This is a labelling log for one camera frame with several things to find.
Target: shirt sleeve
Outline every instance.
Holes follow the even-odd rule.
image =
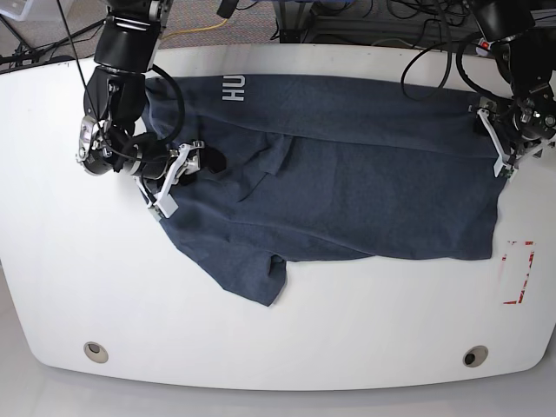
[[[226,291],[267,307],[286,283],[286,261],[264,250],[212,240],[179,249]]]

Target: white table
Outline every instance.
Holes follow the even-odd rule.
[[[414,54],[243,45],[162,51],[157,63],[173,76],[397,81]],[[435,85],[444,64],[427,54],[408,81]],[[508,94],[493,62],[465,65]],[[89,77],[94,64],[83,68]],[[465,88],[455,74],[448,86]],[[27,341],[46,365],[198,387],[341,390],[518,372],[545,352],[556,322],[553,152],[502,194],[492,260],[290,263],[286,290],[265,308],[221,290],[179,253],[131,178],[92,177],[75,163],[83,87],[74,63],[0,76],[0,91],[0,257]],[[504,304],[519,299],[531,249],[523,301]],[[107,363],[85,356],[88,341],[107,348]],[[463,366],[477,345],[488,347],[487,360]]]

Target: navy t-shirt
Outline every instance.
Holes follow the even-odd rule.
[[[506,181],[473,133],[475,94],[413,102],[396,83],[329,76],[176,81],[187,116],[175,142],[203,140],[228,168],[172,188],[179,209],[161,224],[224,289],[268,306],[287,261],[491,257]],[[147,86],[143,119],[165,136],[174,95]]]

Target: cable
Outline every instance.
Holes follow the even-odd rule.
[[[323,2],[316,2],[316,5],[326,12],[326,16],[338,16],[343,11],[352,8],[356,1],[357,0],[352,0],[351,2],[344,2],[344,5],[341,6],[339,9],[334,9],[333,7],[329,7],[325,5]]]
[[[424,14],[433,15],[433,16],[439,16],[439,11],[438,11],[438,9],[436,9],[434,4],[424,4],[421,0],[415,0],[415,3],[410,3],[407,0],[391,0],[391,1],[393,3],[402,4],[406,7],[408,7],[409,9],[417,11],[419,13],[424,13]],[[467,16],[469,16],[469,13],[465,12],[465,9],[463,7],[463,2],[461,2],[461,0],[450,0],[450,1],[443,1],[443,2],[440,2],[440,3],[445,4],[447,6],[445,9],[442,9],[442,11],[446,15],[450,15],[450,16],[454,16],[454,17],[467,17]],[[462,7],[462,12],[461,13],[450,10],[451,7],[453,7],[454,5],[457,5],[457,4],[461,5],[461,7]]]
[[[180,86],[177,85],[175,79],[172,78],[164,69],[153,65],[153,71],[164,78],[170,87],[174,91],[175,99],[177,100],[177,108],[178,108],[178,115],[177,115],[177,122],[175,123],[174,130],[164,139],[162,139],[162,143],[165,145],[171,144],[182,132],[183,124],[185,123],[185,101],[183,99],[182,90]]]
[[[459,4],[460,7],[461,7],[461,13],[459,15],[453,13],[450,10],[450,7],[452,7],[452,4],[448,5],[444,9],[444,12],[447,14],[447,16],[461,17],[461,20],[458,23],[454,23],[452,20],[450,20],[450,22],[449,22],[450,26],[453,26],[454,28],[459,28],[460,26],[463,26],[465,24],[467,18],[471,15],[471,12],[468,9],[466,9],[466,7],[465,7],[465,5],[462,1],[457,3],[457,0],[456,0],[455,4]]]
[[[440,16],[440,22],[442,24],[442,26],[444,27],[444,31],[446,32],[446,36],[447,36],[447,41],[445,43],[441,42],[440,44],[437,44],[438,46],[441,45],[447,45],[447,61],[446,61],[446,69],[444,71],[444,76],[442,77],[442,81],[440,81],[440,84],[438,85],[438,87],[436,87],[436,89],[433,91],[433,93],[429,94],[428,96],[424,96],[424,97],[411,97],[407,92],[406,92],[406,87],[405,87],[405,80],[406,80],[406,75],[409,71],[409,69],[412,67],[412,65],[415,63],[415,61],[417,61],[417,59],[419,59],[419,57],[421,57],[422,55],[424,55],[425,53],[427,53],[430,49],[426,49],[424,52],[421,52],[418,56],[417,59],[414,59],[403,71],[403,74],[401,76],[401,92],[403,93],[403,95],[406,98],[409,98],[411,100],[415,100],[417,102],[420,101],[424,101],[424,100],[428,100],[429,98],[432,98],[433,96],[436,96],[446,85],[448,78],[450,77],[450,71],[452,70],[452,33],[450,31],[450,27],[448,26],[448,22],[446,20],[446,15],[444,13],[444,10],[442,9],[442,7],[440,6],[440,3],[438,0],[432,0],[434,7],[436,7],[436,10],[439,13]]]
[[[172,33],[170,33],[166,36],[163,36],[162,37],[162,42],[165,42],[165,41],[167,41],[168,39],[170,39],[171,37],[174,37],[174,36],[187,35],[188,33],[206,32],[207,30],[218,29],[218,28],[221,28],[224,24],[226,24],[227,21],[228,21],[228,19],[224,19],[220,23],[215,24],[213,26],[208,26],[206,28],[177,30],[176,32],[172,32]]]
[[[535,22],[538,22],[539,20],[550,19],[551,17],[556,17],[556,15],[539,17],[538,19],[535,19]]]
[[[0,15],[0,23],[2,23],[7,30],[10,31],[10,33],[13,35],[13,37],[19,42],[20,47],[24,46],[25,48],[27,48],[28,50],[35,50],[35,48],[33,48],[32,46],[30,46],[27,41],[25,41],[25,39],[23,39],[21,37],[21,35],[19,35],[19,32],[17,32],[17,30],[15,30],[11,24],[6,20],[6,18],[4,16]]]
[[[74,41],[74,43],[75,43],[75,44],[78,44],[78,43],[83,43],[83,42],[88,42],[88,41],[93,40],[93,38],[94,38],[96,35],[98,35],[98,32],[100,32],[102,28],[103,28],[102,26],[99,26],[98,28],[96,28],[95,33],[93,33],[93,34],[92,34],[91,36],[89,36],[87,39],[81,39],[81,40],[79,40],[79,41]],[[52,53],[50,54],[49,61],[54,57],[54,54],[56,53],[56,51],[58,50],[58,48],[63,47],[63,46],[68,46],[68,44],[67,44],[67,43],[64,43],[64,44],[62,44],[62,45],[57,45],[57,46],[54,48],[54,50],[52,51]]]
[[[427,19],[427,20],[423,23],[423,27],[422,27],[422,29],[420,30],[419,36],[417,36],[417,40],[413,43],[413,45],[411,45],[411,49],[412,49],[412,50],[414,50],[415,47],[420,43],[420,41],[423,40],[423,37],[425,36],[425,32],[426,32],[426,30],[427,30],[427,25],[428,25],[429,22],[437,22],[437,23],[438,23],[438,20],[436,20],[436,18],[434,17],[434,18],[432,18],[432,19]]]
[[[251,9],[252,7],[255,7],[258,3],[260,3],[260,2],[253,2],[253,4],[250,4],[250,5],[247,6],[247,7],[236,7],[235,9],[236,9],[236,10],[239,10],[239,11],[249,10],[249,9]]]
[[[473,46],[476,47],[476,48],[480,48],[480,49],[482,49],[482,50],[485,50],[485,51],[487,51],[487,52],[490,52],[490,51],[488,50],[488,48],[485,48],[484,46],[478,45],[478,44],[476,44],[476,43],[472,43],[472,42],[467,41],[467,40],[465,40],[465,39],[462,39],[462,40],[459,40],[459,41],[452,41],[452,43],[459,43],[460,45],[464,44],[465,46],[467,46],[467,45],[473,45]],[[426,53],[430,52],[431,50],[434,50],[435,48],[439,48],[440,46],[443,46],[443,45],[445,45],[445,44],[447,44],[447,43],[446,43],[446,42],[435,43],[434,45],[431,45],[430,47],[428,47],[428,48],[426,48],[425,50],[423,50],[422,52],[420,52],[414,59],[411,60],[411,62],[407,65],[407,67],[406,67],[406,68],[404,69],[404,71],[403,71],[403,74],[401,75],[400,84],[401,84],[401,89],[402,89],[402,91],[405,91],[406,76],[407,76],[407,73],[409,72],[409,70],[414,66],[414,64],[415,64],[417,61],[419,61],[419,59],[421,59]],[[486,96],[486,97],[488,97],[488,98],[491,98],[491,99],[493,99],[494,101],[496,101],[497,103],[504,103],[504,104],[507,104],[507,103],[510,102],[510,100],[508,100],[508,99],[506,99],[506,98],[498,97],[498,96],[496,96],[494,93],[491,93],[490,91],[487,91],[487,90],[485,90],[485,89],[481,89],[479,86],[477,86],[475,83],[473,83],[473,82],[469,79],[469,77],[467,76],[467,74],[465,74],[465,77],[467,78],[467,80],[468,80],[470,83],[472,83],[472,85],[469,84],[469,83],[467,83],[466,79],[464,79],[464,82],[466,82],[467,85],[468,85],[469,87],[471,87],[473,90],[477,91],[478,93],[481,93],[483,96]]]
[[[278,19],[276,19],[276,32],[270,37],[271,41],[274,41],[280,37],[280,26],[278,24]]]
[[[364,19],[365,17],[368,17],[368,15],[371,14],[371,12],[373,11],[373,7],[374,7],[374,0],[371,0],[371,7],[369,8],[369,10],[367,10],[367,13],[365,13],[361,19]]]
[[[147,198],[149,199],[149,202],[151,204],[154,204],[156,202],[156,197],[153,195],[153,192],[149,189],[149,187],[147,187],[147,184],[145,183],[145,170],[141,172],[139,181],[141,181],[141,185],[144,188],[145,193],[147,194]]]
[[[458,72],[460,73],[461,79],[469,87],[471,87],[472,89],[474,89],[475,91],[477,91],[481,95],[483,95],[487,98],[490,98],[494,102],[500,103],[502,105],[507,105],[507,104],[509,104],[509,101],[506,98],[496,96],[492,91],[489,91],[487,89],[483,89],[482,87],[480,87],[479,85],[474,83],[471,80],[471,78],[469,78],[469,76],[467,75],[467,73],[465,72],[465,70],[463,68],[463,54],[466,50],[467,45],[472,44],[472,41],[474,41],[475,39],[479,39],[482,36],[483,35],[482,35],[481,32],[474,32],[474,33],[472,33],[470,35],[467,35],[466,37],[464,37],[463,39],[460,40],[460,45],[458,46],[458,51],[457,51],[456,56],[455,56],[456,67],[458,68]]]
[[[420,14],[420,12],[417,10],[417,11],[414,11],[413,15],[409,15],[409,16],[396,15],[394,13],[394,10],[392,9],[392,2],[394,2],[394,0],[386,0],[386,8],[388,10],[388,13],[390,13],[396,19],[400,19],[400,20],[412,19],[412,18],[414,18],[414,17],[416,17],[417,15]]]
[[[371,43],[370,46],[376,46],[376,45],[380,45],[381,43],[384,42],[399,42],[399,43],[403,43],[404,45],[408,46],[409,48],[413,49],[415,48],[416,45],[409,43],[408,41],[404,41],[403,39],[400,39],[398,37],[389,37],[388,39],[379,39],[378,41],[374,41],[373,43]]]
[[[69,40],[69,43],[71,45],[71,48],[73,49],[74,57],[76,58],[77,70],[79,71],[79,76],[81,77],[81,82],[83,83],[83,87],[85,88],[85,94],[87,95],[87,98],[89,98],[89,102],[93,103],[93,100],[91,99],[91,96],[90,96],[90,93],[89,93],[89,88],[87,87],[87,83],[85,82],[85,77],[83,76],[83,71],[81,69],[81,64],[79,63],[79,56],[77,55],[77,51],[76,51],[76,46],[74,45],[73,38],[72,38],[72,35],[70,33],[70,28],[68,27],[68,21],[66,20],[66,16],[63,13],[63,9],[62,9],[62,5],[60,4],[60,0],[56,0],[56,4],[58,6],[58,11],[60,12],[60,17],[62,18],[63,27],[65,28],[66,33],[68,34],[68,40]],[[98,114],[96,113],[95,106],[91,105],[91,109],[93,111],[93,115],[95,116],[96,126],[98,127],[98,131],[101,135],[101,138],[103,139],[104,146],[106,146],[106,148],[110,152],[113,152],[116,155],[122,156],[122,157],[127,158],[131,161],[143,162],[143,163],[158,163],[157,161],[146,161],[146,160],[141,159],[141,158],[135,158],[135,157],[130,156],[130,155],[125,155],[125,154],[123,154],[121,152],[118,152],[115,149],[113,149],[108,144],[108,142],[106,141],[106,138],[105,138],[104,132],[103,132],[103,128],[101,127],[100,123],[98,122]]]
[[[33,50],[27,50],[23,47],[21,49],[21,51],[19,52],[19,54],[15,55],[15,57],[18,58],[18,60],[19,60],[19,61],[16,62],[16,66],[17,67],[22,67],[23,65],[21,63],[23,61],[29,61],[29,60],[31,60],[32,63],[37,63],[42,56],[48,54],[51,50],[55,50],[58,46],[61,46],[65,43],[67,43],[68,40],[70,39],[70,37],[71,38],[76,38],[80,35],[83,35],[84,33],[87,33],[90,30],[93,30],[94,28],[96,28],[98,26],[102,26],[103,23],[104,23],[104,19],[101,19],[97,22],[94,22],[93,24],[90,24],[89,26],[86,26],[86,27],[78,30],[77,32],[75,32],[73,34],[70,33],[64,39],[61,39],[59,41],[52,42],[52,43],[46,43],[45,45],[37,46],[37,47],[33,48]]]
[[[340,39],[341,41],[346,42],[346,43],[351,43],[352,45],[358,45],[358,46],[373,46],[371,43],[357,42],[357,41],[354,41],[354,40],[352,40],[352,39],[347,39],[346,37],[344,37],[344,36],[342,36],[342,35],[335,35],[335,34],[333,34],[333,33],[327,33],[327,34],[324,34],[324,35],[322,35],[322,36],[335,37],[336,39]]]

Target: round hole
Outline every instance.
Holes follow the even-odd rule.
[[[466,365],[473,365],[475,362],[475,355],[474,354],[466,354],[466,359],[464,360]]]
[[[85,343],[83,347],[85,354],[89,359],[96,363],[106,363],[108,361],[108,352],[104,347],[93,341]]]
[[[466,367],[479,367],[487,360],[488,349],[484,346],[476,346],[469,349],[463,356],[463,364]]]
[[[101,349],[98,345],[96,345],[95,343],[90,343],[89,344],[89,349],[93,354],[100,354]]]

